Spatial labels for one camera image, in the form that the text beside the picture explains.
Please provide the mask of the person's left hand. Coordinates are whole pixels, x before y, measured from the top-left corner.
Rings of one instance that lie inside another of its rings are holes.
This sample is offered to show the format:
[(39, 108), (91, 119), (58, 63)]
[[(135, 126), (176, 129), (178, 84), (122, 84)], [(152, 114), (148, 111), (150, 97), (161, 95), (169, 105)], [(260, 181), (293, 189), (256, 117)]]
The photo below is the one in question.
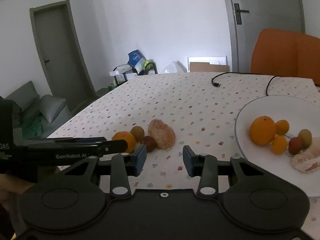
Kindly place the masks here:
[(17, 201), (30, 187), (44, 178), (59, 173), (57, 166), (26, 166), (19, 171), (1, 174), (1, 233), (20, 233), (25, 226), (18, 214)]

